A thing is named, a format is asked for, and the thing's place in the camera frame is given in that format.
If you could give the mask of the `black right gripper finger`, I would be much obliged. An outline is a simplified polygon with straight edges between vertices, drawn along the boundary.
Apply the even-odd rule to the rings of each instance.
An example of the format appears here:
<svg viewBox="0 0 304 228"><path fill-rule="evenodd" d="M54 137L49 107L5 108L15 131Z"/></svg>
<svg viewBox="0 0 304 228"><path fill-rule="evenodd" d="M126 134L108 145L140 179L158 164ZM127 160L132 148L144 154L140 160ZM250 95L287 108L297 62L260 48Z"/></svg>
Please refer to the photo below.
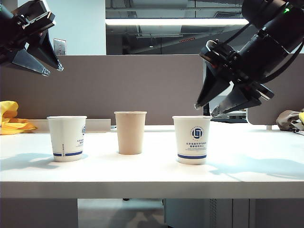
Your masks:
<svg viewBox="0 0 304 228"><path fill-rule="evenodd" d="M233 111L261 105L259 93L249 87L234 86L227 97L212 111L212 116L220 116Z"/></svg>
<svg viewBox="0 0 304 228"><path fill-rule="evenodd" d="M194 105L200 109L230 86L230 80L218 77L208 65L204 66L203 85L199 97Z"/></svg>

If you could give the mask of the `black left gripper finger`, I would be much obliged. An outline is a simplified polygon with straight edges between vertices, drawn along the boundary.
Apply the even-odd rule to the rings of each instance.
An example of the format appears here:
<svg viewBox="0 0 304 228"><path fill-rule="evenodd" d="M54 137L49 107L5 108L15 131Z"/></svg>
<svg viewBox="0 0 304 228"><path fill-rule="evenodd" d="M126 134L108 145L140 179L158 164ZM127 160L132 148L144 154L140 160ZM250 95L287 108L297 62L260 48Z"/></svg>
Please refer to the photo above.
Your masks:
<svg viewBox="0 0 304 228"><path fill-rule="evenodd" d="M49 40L48 31L39 32L29 37L28 52L49 66L58 71L63 71L64 67L57 58Z"/></svg>
<svg viewBox="0 0 304 228"><path fill-rule="evenodd" d="M19 67L33 71L37 74L50 76L50 71L45 66L43 66L35 57L29 54L26 49L17 51L12 59L12 63Z"/></svg>

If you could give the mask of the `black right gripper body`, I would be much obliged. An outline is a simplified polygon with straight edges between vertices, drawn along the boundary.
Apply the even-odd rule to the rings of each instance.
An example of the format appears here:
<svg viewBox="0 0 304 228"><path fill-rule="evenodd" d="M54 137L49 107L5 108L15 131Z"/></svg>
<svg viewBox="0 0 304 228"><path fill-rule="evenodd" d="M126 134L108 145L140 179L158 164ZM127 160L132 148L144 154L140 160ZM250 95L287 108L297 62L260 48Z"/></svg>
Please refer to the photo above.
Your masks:
<svg viewBox="0 0 304 228"><path fill-rule="evenodd" d="M218 77L229 79L234 86L249 87L256 90L260 97L269 100L274 97L273 91L262 83L249 77L244 72L245 64L241 55L230 45L224 44L219 40L209 40L201 49L199 55L204 59L206 65L214 70Z"/></svg>

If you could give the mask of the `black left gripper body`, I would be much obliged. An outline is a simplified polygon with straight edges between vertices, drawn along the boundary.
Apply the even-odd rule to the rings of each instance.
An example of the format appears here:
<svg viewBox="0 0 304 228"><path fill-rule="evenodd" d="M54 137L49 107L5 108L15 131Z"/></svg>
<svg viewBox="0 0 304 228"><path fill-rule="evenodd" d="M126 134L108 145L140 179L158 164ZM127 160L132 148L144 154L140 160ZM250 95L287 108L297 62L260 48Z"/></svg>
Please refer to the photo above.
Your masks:
<svg viewBox="0 0 304 228"><path fill-rule="evenodd" d="M55 25L55 14L46 1L30 0L13 11L0 4L0 62L11 62L14 54L29 45L29 37Z"/></svg>

